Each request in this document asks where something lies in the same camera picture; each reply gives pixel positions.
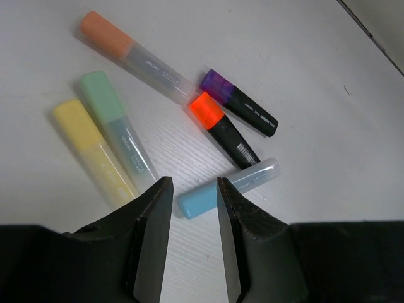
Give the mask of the peach cap translucent highlighter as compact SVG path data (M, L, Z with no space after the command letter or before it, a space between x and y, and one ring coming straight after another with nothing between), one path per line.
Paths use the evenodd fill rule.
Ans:
M84 16L80 31L126 71L173 102L186 105L200 95L193 83L97 12Z

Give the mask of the orange cap black highlighter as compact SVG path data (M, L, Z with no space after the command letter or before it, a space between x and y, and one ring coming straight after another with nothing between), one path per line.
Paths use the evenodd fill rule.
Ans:
M224 111L206 92L194 99L188 108L240 169L261 162Z

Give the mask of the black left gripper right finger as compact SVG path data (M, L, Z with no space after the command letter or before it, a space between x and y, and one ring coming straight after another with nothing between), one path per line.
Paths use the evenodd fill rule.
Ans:
M287 224L217 180L229 302L402 302L403 222Z

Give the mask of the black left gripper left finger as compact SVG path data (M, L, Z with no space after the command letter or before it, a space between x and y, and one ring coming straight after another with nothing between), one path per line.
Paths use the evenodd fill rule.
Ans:
M2 302L159 302L173 182L74 233L39 225L1 227Z

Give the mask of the purple cap black highlighter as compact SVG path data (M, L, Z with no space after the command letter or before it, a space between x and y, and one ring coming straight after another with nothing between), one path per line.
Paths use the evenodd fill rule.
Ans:
M278 120L215 70L206 73L199 88L265 136L276 133Z

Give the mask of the blue cap translucent highlighter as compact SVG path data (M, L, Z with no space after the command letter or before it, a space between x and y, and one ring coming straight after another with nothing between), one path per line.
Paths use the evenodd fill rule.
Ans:
M269 158L246 169L226 176L238 192L244 194L266 184L280 175L280 164ZM211 181L188 191L178 199L179 208L188 220L217 207L217 182Z

